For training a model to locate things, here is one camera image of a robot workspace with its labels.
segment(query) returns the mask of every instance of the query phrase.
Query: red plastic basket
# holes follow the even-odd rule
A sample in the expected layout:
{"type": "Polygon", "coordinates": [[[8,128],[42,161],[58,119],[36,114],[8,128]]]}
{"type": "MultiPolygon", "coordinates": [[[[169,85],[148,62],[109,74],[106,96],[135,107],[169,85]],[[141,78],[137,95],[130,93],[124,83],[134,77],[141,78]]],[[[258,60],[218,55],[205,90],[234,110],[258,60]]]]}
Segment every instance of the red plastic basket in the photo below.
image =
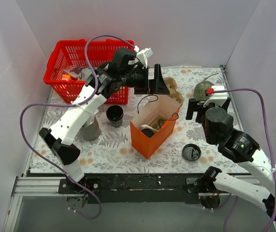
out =
{"type": "MultiPolygon", "coordinates": [[[[74,101],[79,95],[85,81],[66,81],[61,77],[63,69],[70,66],[87,67],[84,55],[85,40],[63,40],[56,44],[53,53],[47,63],[47,69],[44,75],[44,82],[50,85],[55,92],[66,102],[74,101]]],[[[126,43],[120,40],[93,41],[88,46],[88,57],[92,66],[96,67],[104,62],[110,61],[115,50],[120,47],[126,47],[133,50],[126,43]]],[[[117,93],[114,93],[106,104],[127,104],[128,88],[122,87],[117,93]]]]}

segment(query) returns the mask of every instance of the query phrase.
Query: paper bag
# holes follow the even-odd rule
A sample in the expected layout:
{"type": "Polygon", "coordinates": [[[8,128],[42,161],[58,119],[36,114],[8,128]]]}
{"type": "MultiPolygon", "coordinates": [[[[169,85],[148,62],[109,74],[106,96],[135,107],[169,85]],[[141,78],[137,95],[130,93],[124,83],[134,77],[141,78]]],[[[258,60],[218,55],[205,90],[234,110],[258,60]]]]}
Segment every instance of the paper bag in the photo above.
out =
{"type": "Polygon", "coordinates": [[[150,97],[149,102],[130,121],[131,145],[147,159],[172,134],[176,120],[161,121],[161,129],[151,138],[143,134],[141,125],[150,125],[157,117],[176,119],[177,115],[173,113],[178,113],[181,107],[180,103],[167,95],[158,95],[158,100],[154,100],[155,96],[150,97]]]}

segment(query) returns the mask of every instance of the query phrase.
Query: floral tablecloth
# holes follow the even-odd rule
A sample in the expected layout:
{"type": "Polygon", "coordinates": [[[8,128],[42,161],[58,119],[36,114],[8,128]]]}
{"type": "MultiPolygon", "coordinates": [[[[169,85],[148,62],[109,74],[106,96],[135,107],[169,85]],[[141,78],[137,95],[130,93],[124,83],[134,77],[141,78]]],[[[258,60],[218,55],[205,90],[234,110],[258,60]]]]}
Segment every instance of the floral tablecloth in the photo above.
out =
{"type": "MultiPolygon", "coordinates": [[[[93,142],[85,141],[79,134],[74,144],[81,150],[79,162],[85,173],[204,173],[209,166],[220,168],[224,172],[247,173],[246,170],[231,162],[218,153],[217,147],[209,145],[204,138],[201,124],[193,120],[186,121],[188,99],[193,97],[193,91],[197,83],[210,74],[218,73],[209,78],[214,84],[225,85],[220,68],[190,68],[190,67],[169,67],[162,68],[164,77],[175,79],[185,101],[179,112],[173,134],[160,146],[151,156],[145,159],[131,146],[130,120],[137,113],[137,103],[142,95],[134,95],[130,89],[129,103],[123,105],[124,117],[122,126],[114,128],[110,125],[106,110],[109,105],[102,105],[96,117],[102,130],[99,138],[93,142]],[[199,160],[189,162],[182,158],[182,149],[186,144],[196,144],[200,147],[202,155],[199,160]]],[[[51,103],[63,103],[62,99],[53,92],[51,103]]],[[[49,107],[44,120],[44,127],[49,128],[64,113],[66,109],[49,107]]],[[[240,129],[232,104],[228,109],[229,114],[234,117],[234,127],[240,129]]],[[[35,148],[45,157],[60,164],[57,158],[49,151],[41,138],[37,139],[35,148]]],[[[38,173],[60,173],[54,166],[32,154],[30,172],[38,173]]]]}

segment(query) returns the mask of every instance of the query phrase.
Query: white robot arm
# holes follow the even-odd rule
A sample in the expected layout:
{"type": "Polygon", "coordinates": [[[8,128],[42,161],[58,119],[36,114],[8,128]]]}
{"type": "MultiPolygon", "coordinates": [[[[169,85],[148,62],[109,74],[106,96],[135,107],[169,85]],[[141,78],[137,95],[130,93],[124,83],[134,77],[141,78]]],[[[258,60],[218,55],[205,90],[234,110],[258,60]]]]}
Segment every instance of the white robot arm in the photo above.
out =
{"type": "Polygon", "coordinates": [[[74,138],[111,95],[124,87],[134,87],[135,94],[169,94],[165,85],[160,65],[156,64],[154,79],[148,79],[147,59],[152,55],[150,48],[132,51],[119,48],[115,51],[112,61],[102,64],[96,69],[99,82],[96,94],[85,104],[94,92],[95,77],[89,76],[80,94],[73,102],[76,107],[67,112],[49,129],[42,128],[39,135],[60,160],[63,170],[76,182],[84,178],[78,157],[80,150],[73,144],[74,138]]]}
{"type": "MultiPolygon", "coordinates": [[[[224,86],[212,86],[212,89],[224,90],[224,86]]],[[[275,206],[272,173],[276,170],[272,169],[270,160],[253,138],[233,128],[233,117],[227,113],[229,103],[227,93],[214,93],[204,102],[190,99],[186,119],[192,119],[193,111],[198,111],[196,122],[202,124],[206,141],[218,145],[222,155],[246,169],[264,187],[234,178],[216,167],[209,167],[197,188],[203,192],[220,190],[235,194],[266,210],[271,217],[275,206]]]]}

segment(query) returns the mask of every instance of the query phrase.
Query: black cup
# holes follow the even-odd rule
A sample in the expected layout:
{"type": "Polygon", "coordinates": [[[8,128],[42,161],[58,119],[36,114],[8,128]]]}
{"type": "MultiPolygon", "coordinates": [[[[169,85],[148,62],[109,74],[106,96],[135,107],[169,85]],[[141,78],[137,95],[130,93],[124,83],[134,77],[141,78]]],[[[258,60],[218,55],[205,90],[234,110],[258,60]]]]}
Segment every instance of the black cup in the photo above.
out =
{"type": "Polygon", "coordinates": [[[118,105],[112,105],[107,110],[107,118],[113,127],[120,127],[123,122],[124,111],[118,105]]]}

